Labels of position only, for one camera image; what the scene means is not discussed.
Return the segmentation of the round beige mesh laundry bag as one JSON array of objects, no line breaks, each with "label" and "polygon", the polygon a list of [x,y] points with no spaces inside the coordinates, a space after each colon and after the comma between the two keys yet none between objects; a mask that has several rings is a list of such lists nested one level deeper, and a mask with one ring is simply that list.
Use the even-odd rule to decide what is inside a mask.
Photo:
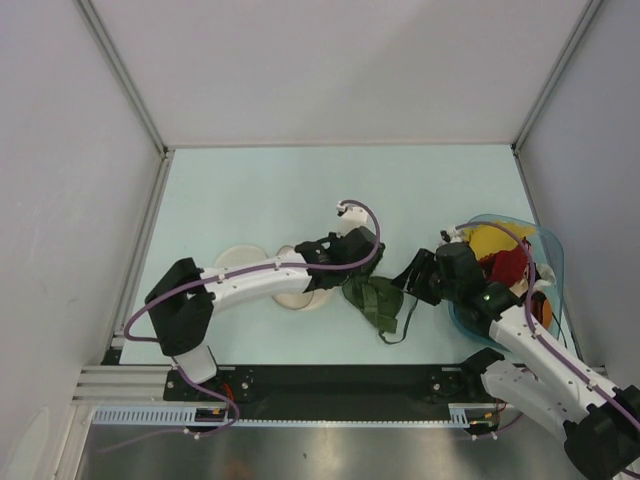
[{"label": "round beige mesh laundry bag", "polygon": [[298,263],[299,259],[294,255],[293,247],[289,245],[282,246],[275,258],[269,258],[264,250],[253,245],[238,245],[224,251],[216,259],[214,267],[207,271],[212,275],[224,274],[221,283],[206,286],[208,291],[215,294],[214,311],[222,312],[265,297],[272,297],[279,306],[292,311],[311,311],[324,306],[337,288],[305,291],[303,287],[309,284],[306,283],[303,270],[268,268],[230,279],[230,272],[255,265],[272,265],[279,259]]}]

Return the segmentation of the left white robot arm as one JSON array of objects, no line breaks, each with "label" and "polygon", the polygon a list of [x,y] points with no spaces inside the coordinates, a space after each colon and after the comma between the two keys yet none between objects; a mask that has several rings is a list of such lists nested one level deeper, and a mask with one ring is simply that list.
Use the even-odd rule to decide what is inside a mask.
[{"label": "left white robot arm", "polygon": [[375,269],[385,249],[365,226],[300,243],[273,258],[234,268],[202,269],[192,258],[175,262],[145,298],[164,356],[186,374],[197,398],[221,387],[206,333],[216,313],[263,297],[330,290]]}]

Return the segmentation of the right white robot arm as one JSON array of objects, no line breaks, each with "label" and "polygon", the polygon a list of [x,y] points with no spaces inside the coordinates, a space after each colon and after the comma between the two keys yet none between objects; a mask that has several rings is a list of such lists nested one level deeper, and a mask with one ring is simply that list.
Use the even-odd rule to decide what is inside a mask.
[{"label": "right white robot arm", "polygon": [[473,401],[490,395],[516,407],[563,446],[588,479],[612,479],[639,459],[639,389],[621,388],[572,355],[507,286],[490,281],[465,243],[418,251],[393,280],[405,293],[436,306],[452,303],[472,331],[509,350],[522,368],[498,352],[463,373]]}]

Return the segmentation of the yellow garment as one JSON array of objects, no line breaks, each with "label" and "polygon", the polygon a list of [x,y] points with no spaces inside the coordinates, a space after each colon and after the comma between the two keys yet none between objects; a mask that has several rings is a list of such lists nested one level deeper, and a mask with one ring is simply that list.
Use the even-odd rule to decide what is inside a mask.
[{"label": "yellow garment", "polygon": [[464,238],[469,243],[475,258],[478,261],[485,261],[498,253],[513,250],[527,258],[527,254],[519,242],[523,242],[525,238],[535,234],[536,229],[513,222],[498,221],[497,225],[498,227],[480,225],[464,229]]}]

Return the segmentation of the red lace garment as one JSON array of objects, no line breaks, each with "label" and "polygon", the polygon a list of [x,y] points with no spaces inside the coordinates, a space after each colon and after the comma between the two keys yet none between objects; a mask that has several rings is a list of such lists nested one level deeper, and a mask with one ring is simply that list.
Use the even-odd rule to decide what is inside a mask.
[{"label": "red lace garment", "polygon": [[510,250],[502,249],[481,258],[479,264],[490,283],[511,288],[524,278],[529,259],[525,250],[516,243]]}]

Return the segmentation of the translucent blue plastic basket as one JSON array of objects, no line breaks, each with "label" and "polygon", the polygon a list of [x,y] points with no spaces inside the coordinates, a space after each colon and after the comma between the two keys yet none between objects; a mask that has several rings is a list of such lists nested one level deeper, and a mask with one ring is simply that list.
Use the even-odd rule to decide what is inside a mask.
[{"label": "translucent blue plastic basket", "polygon": [[535,282],[531,300],[534,318],[554,338],[568,347],[569,327],[564,313],[564,250],[550,230],[525,220],[496,214],[481,214],[461,230],[485,275],[507,285],[524,299],[529,287],[529,264],[519,247],[524,244],[534,261]]}]

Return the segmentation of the orange black garment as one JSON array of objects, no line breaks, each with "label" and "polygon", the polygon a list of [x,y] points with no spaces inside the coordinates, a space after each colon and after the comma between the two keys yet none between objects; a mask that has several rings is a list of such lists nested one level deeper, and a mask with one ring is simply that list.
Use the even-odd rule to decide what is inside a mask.
[{"label": "orange black garment", "polygon": [[542,291],[533,293],[531,298],[531,313],[546,330],[550,329],[554,321],[554,313],[551,302]]}]

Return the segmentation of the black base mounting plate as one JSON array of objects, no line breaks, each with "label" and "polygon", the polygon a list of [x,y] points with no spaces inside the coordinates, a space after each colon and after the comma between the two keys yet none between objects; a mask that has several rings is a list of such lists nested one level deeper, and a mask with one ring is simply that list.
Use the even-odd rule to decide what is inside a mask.
[{"label": "black base mounting plate", "polygon": [[258,402],[401,401],[506,404],[491,397],[472,367],[453,365],[240,365],[222,367],[204,387],[242,405]]}]

